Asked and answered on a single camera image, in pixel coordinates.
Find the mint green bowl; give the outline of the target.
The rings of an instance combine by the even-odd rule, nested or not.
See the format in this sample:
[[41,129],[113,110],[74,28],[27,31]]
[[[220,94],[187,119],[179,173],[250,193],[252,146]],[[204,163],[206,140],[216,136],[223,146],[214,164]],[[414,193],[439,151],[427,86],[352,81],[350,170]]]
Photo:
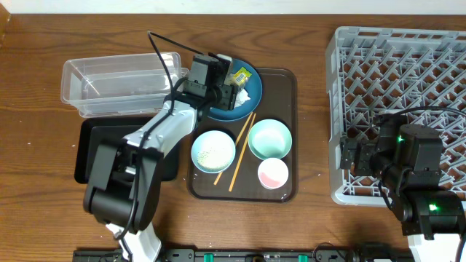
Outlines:
[[291,131],[282,122],[264,119],[255,123],[248,134],[250,151],[259,159],[284,158],[291,150]]

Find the pink white cup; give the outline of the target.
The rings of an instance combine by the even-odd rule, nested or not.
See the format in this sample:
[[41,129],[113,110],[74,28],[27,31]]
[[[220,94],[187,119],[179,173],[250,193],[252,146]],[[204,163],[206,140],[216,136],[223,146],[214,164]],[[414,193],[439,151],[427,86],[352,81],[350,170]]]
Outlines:
[[288,166],[281,159],[268,158],[258,166],[259,182],[266,189],[273,190],[284,186],[288,176]]

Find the yellow green wrapper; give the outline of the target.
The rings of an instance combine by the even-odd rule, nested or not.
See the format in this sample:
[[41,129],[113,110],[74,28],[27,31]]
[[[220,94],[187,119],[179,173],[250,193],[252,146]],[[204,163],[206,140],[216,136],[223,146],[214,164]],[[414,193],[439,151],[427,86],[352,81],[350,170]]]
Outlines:
[[252,73],[242,67],[236,73],[230,74],[230,82],[238,87],[244,87],[250,77],[252,77]]

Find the white tissue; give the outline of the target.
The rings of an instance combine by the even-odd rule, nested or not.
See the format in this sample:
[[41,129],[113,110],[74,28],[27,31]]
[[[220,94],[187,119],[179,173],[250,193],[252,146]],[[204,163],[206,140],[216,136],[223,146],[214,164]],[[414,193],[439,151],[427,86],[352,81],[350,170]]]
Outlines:
[[236,100],[234,103],[235,108],[239,108],[242,106],[246,101],[250,100],[248,91],[246,89],[243,89],[237,93]]

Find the light blue bowl with rice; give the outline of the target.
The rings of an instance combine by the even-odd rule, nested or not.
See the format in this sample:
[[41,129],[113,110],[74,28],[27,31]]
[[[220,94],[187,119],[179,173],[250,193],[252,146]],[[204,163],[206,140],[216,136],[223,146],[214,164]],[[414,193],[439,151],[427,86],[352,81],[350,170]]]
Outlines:
[[236,145],[225,132],[211,130],[199,135],[191,147],[194,166],[205,173],[215,174],[226,170],[236,155]]

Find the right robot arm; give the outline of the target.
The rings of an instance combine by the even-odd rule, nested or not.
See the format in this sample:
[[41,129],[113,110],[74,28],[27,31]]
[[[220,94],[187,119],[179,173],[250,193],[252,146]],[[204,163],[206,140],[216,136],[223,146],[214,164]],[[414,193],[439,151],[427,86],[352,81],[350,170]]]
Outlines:
[[465,260],[462,200],[439,185],[440,133],[411,124],[409,109],[376,116],[373,140],[341,138],[338,166],[378,180],[387,208],[400,221],[415,261]]

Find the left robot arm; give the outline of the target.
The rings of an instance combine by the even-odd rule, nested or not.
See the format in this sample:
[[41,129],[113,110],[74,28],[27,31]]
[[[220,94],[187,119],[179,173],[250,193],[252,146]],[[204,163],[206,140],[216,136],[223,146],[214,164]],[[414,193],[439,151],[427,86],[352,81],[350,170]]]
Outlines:
[[161,111],[121,139],[97,148],[84,194],[84,210],[104,224],[124,261],[155,261],[161,242],[151,222],[157,209],[165,158],[212,108],[231,111],[238,88],[227,84],[233,59],[197,51],[190,74],[170,81]]

